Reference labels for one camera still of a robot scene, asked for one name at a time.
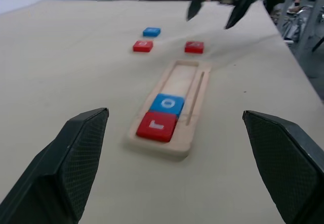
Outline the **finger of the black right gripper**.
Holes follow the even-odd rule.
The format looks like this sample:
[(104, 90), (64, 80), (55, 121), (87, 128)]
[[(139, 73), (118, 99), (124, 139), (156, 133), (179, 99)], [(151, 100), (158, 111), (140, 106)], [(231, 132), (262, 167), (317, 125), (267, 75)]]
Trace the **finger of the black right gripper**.
[(234, 8), (227, 21), (225, 29), (232, 28), (248, 11), (250, 5), (257, 0), (237, 0), (234, 3)]
[(192, 0), (190, 3), (190, 6), (188, 8), (187, 11), (187, 17), (186, 17), (186, 21), (191, 20), (192, 18), (194, 18), (198, 12), (200, 11), (200, 9), (202, 8), (203, 2), (205, 0)]

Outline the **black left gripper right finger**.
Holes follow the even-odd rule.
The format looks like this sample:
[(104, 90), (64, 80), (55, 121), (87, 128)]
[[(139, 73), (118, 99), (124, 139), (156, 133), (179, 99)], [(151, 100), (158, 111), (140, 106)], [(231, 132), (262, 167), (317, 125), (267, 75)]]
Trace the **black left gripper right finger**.
[(246, 110), (262, 181), (286, 224), (324, 224), (324, 151), (297, 124)]

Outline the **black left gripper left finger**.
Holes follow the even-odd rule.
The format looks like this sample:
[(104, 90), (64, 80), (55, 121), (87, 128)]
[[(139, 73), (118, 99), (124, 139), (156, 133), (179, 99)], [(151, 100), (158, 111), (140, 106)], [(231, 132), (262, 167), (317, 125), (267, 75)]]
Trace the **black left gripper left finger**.
[(81, 113), (27, 166), (0, 203), (0, 224), (78, 224), (97, 174), (109, 111)]

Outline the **red letter block o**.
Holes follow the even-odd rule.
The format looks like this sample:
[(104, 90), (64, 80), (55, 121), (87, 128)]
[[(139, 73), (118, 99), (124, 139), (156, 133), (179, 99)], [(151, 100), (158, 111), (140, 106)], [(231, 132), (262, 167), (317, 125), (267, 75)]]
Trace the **red letter block o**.
[(134, 52), (149, 53), (153, 48), (153, 41), (151, 40), (138, 40), (133, 45)]

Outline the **long wooden letter tray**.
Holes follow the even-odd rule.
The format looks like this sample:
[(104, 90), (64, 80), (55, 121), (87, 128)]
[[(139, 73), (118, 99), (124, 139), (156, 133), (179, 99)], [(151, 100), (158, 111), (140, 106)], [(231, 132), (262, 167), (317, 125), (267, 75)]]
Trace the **long wooden letter tray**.
[[(209, 63), (198, 61), (178, 60), (171, 63), (132, 121), (124, 138), (125, 148), (166, 158), (186, 158), (192, 148), (211, 68)], [(146, 112), (150, 111), (149, 108), (157, 94), (177, 95), (185, 99), (172, 138), (167, 143), (136, 136), (138, 126)]]

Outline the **blue letter block o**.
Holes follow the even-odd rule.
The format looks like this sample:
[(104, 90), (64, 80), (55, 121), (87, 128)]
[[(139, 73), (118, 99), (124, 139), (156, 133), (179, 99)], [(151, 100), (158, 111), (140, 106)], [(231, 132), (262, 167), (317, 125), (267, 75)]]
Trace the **blue letter block o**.
[(179, 118), (185, 99), (181, 96), (170, 94), (157, 94), (149, 110), (161, 113), (174, 114)]

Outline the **red letter block r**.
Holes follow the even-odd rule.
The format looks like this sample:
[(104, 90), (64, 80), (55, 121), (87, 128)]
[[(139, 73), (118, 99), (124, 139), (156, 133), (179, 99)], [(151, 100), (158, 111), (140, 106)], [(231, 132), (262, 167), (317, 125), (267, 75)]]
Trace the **red letter block r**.
[(177, 119), (175, 114), (148, 111), (137, 128), (136, 136), (167, 143), (172, 138)]

